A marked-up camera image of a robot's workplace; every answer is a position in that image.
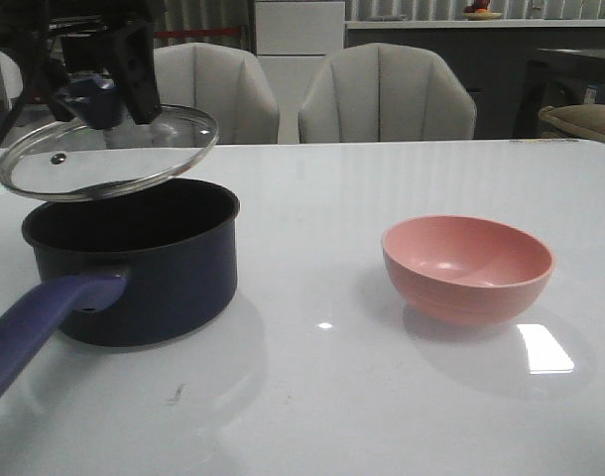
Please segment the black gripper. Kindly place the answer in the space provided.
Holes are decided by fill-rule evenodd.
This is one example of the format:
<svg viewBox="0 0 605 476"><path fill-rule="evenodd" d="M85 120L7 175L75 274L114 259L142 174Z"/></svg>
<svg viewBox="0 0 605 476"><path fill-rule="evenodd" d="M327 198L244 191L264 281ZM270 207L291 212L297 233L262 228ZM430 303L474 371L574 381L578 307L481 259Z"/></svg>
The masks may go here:
<svg viewBox="0 0 605 476"><path fill-rule="evenodd" d="M74 115L63 104L70 79L60 59L47 57L49 39L111 32L110 75L133 121L150 124L161 113L153 59L156 19L155 1L0 1L0 52L30 60L30 97L45 104L56 121L70 122Z"/></svg>

